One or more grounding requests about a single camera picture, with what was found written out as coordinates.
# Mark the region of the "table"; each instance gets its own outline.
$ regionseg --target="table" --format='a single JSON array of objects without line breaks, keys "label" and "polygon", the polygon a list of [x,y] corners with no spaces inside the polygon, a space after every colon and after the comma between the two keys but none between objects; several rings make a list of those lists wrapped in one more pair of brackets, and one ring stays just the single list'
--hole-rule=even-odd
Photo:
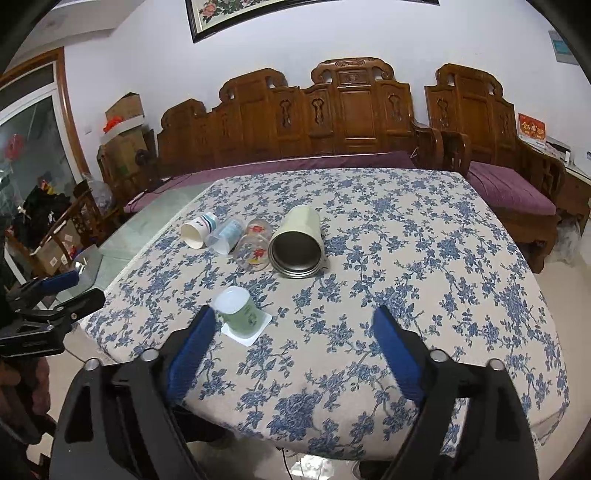
[{"label": "table", "polygon": [[[326,265],[314,278],[287,279],[270,267],[246,273],[179,238],[197,212],[262,216],[276,228],[301,203],[322,218]],[[139,252],[82,326],[127,361],[159,347],[233,284],[274,319],[250,348],[222,336],[219,323],[185,401],[236,432],[332,458],[393,458],[416,408],[401,397],[373,338],[372,312],[381,304],[456,360],[506,362],[541,443],[568,406],[561,348],[538,284],[459,174],[359,168],[218,180]],[[445,452],[454,451],[464,416],[458,403]]]},{"label": "table", "polygon": [[566,214],[574,215],[578,221],[581,235],[589,220],[591,199],[591,179],[575,165],[566,166],[564,185],[556,197],[555,204]]},{"label": "table", "polygon": [[163,192],[125,222],[99,248],[103,259],[94,286],[106,290],[134,256],[199,193],[211,183]]}]

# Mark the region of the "white coaster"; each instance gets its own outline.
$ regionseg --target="white coaster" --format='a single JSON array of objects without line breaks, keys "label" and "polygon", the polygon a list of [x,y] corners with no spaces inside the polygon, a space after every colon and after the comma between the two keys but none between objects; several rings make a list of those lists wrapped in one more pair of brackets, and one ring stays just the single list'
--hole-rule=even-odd
[{"label": "white coaster", "polygon": [[234,335],[232,333],[232,331],[230,330],[230,327],[228,326],[227,323],[224,323],[222,326],[222,333],[224,335],[227,335],[228,337],[230,337],[233,340],[236,340],[238,343],[244,345],[244,346],[252,346],[255,342],[256,339],[259,338],[259,336],[261,335],[262,331],[267,328],[267,325],[269,325],[271,323],[271,320],[273,319],[273,315],[269,315],[268,313],[265,313],[265,316],[262,319],[262,323],[261,323],[261,328],[259,328],[251,337],[249,338],[240,338],[237,337],[236,335]]}]

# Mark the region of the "metal screw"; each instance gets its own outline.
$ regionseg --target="metal screw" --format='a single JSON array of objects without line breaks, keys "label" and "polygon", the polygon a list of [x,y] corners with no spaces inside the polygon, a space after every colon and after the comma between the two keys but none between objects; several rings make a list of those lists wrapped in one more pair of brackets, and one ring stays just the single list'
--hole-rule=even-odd
[{"label": "metal screw", "polygon": [[498,358],[493,358],[488,362],[488,364],[493,370],[496,370],[497,372],[502,372],[505,369],[505,364]]},{"label": "metal screw", "polygon": [[158,353],[158,351],[156,349],[148,348],[139,357],[144,362],[151,362],[152,360],[156,360],[159,357],[159,355],[160,354]]},{"label": "metal screw", "polygon": [[447,356],[447,353],[443,350],[431,350],[429,355],[431,356],[431,359],[437,363],[447,362],[449,359],[449,356]]},{"label": "metal screw", "polygon": [[98,358],[91,358],[86,361],[84,364],[84,370],[87,372],[92,372],[101,366],[100,360]]}]

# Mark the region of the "glass cup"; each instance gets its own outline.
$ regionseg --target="glass cup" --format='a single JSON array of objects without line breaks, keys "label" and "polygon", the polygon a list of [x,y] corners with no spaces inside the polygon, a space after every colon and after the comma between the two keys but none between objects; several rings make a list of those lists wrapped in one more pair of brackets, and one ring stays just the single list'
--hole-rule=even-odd
[{"label": "glass cup", "polygon": [[269,241],[273,236],[271,225],[260,218],[248,223],[246,235],[234,249],[234,260],[244,270],[264,270],[269,265]]}]

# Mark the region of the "green cup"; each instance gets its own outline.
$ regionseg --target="green cup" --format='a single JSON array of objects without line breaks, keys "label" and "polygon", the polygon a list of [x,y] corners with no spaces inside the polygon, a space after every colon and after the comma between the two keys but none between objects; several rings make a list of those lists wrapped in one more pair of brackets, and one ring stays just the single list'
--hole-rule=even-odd
[{"label": "green cup", "polygon": [[248,290],[242,287],[228,287],[215,298],[212,307],[222,315],[232,333],[240,338],[254,335],[265,316],[252,301]]}]

